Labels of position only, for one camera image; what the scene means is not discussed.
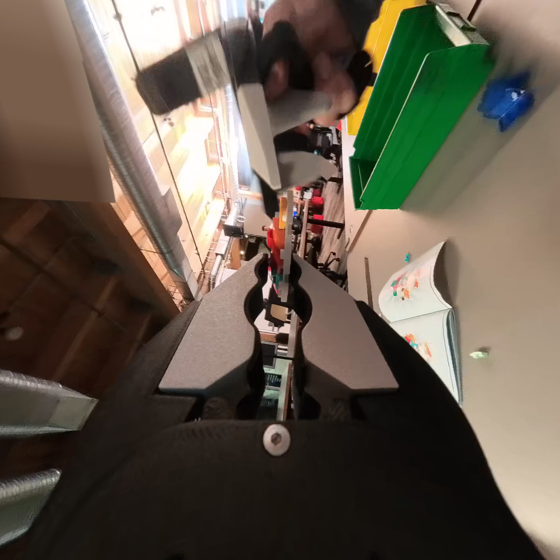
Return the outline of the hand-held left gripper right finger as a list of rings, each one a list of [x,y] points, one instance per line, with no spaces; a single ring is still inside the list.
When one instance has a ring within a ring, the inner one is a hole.
[[[303,299],[299,348],[304,391],[395,391],[398,383],[355,300],[311,264],[294,255]]]

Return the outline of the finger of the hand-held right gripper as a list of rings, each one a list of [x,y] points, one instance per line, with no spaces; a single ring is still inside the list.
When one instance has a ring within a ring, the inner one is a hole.
[[[281,178],[262,85],[242,84],[238,87],[236,96],[250,167],[273,191],[279,191]]]
[[[319,178],[338,175],[338,168],[326,158],[304,151],[277,152],[279,178],[282,187],[304,186]]]

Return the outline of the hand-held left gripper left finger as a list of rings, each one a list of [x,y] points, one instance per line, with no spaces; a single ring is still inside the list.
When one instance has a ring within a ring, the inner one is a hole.
[[[163,393],[262,393],[268,255],[258,254],[201,300],[159,383]]]

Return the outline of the round colourful lego build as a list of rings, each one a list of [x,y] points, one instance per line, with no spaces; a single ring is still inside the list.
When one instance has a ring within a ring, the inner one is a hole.
[[[292,264],[292,225],[293,225],[293,191],[278,199],[279,211],[272,219],[269,233],[272,234],[274,246],[270,257],[276,266],[271,269],[276,279],[277,294],[282,303],[288,303],[290,295],[290,268]]]

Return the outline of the lego instruction booklet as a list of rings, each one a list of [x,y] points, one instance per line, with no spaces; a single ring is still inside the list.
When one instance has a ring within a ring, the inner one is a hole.
[[[379,294],[380,313],[430,365],[459,406],[464,391],[454,309],[436,282],[443,241],[393,273]]]

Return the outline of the person's right hand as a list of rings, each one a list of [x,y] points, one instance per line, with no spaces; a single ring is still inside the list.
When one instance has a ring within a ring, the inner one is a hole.
[[[382,1],[275,1],[264,15],[263,35],[288,23],[310,60],[314,88],[328,95],[329,110],[314,120],[329,126],[359,103],[371,74],[361,54]]]

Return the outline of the yellow plastic bin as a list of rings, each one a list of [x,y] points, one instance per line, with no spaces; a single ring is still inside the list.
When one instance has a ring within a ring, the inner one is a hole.
[[[403,10],[423,6],[426,1],[383,1],[378,19],[370,26],[366,36],[364,50],[372,61],[372,78],[379,73],[382,61],[393,35],[397,20]],[[347,133],[356,136],[365,114],[373,86],[365,88],[357,107],[347,117]]]

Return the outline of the blue plastic object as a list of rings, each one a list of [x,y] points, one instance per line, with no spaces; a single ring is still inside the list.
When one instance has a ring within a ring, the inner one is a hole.
[[[496,78],[488,83],[480,99],[478,112],[495,120],[500,132],[505,132],[535,104],[534,91],[529,88],[531,72],[523,71]]]

